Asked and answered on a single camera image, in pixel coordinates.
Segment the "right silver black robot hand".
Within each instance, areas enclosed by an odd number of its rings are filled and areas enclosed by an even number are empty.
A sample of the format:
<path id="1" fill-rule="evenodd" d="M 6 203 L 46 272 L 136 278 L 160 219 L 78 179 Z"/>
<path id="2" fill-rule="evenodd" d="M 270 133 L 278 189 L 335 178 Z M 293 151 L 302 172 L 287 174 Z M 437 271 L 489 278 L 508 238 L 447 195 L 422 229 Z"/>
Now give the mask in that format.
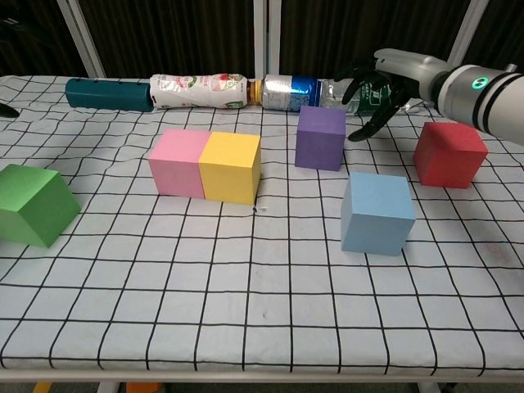
<path id="1" fill-rule="evenodd" d="M 388 87 L 390 96 L 375 110 L 371 120 L 348 139 L 360 142 L 372 137 L 412 98 L 429 102 L 433 85 L 450 70 L 447 62 L 436 57 L 393 48 L 379 49 L 369 59 L 350 61 L 335 76 L 336 81 L 352 80 L 341 100 L 343 104 L 366 84 L 373 91 Z"/>

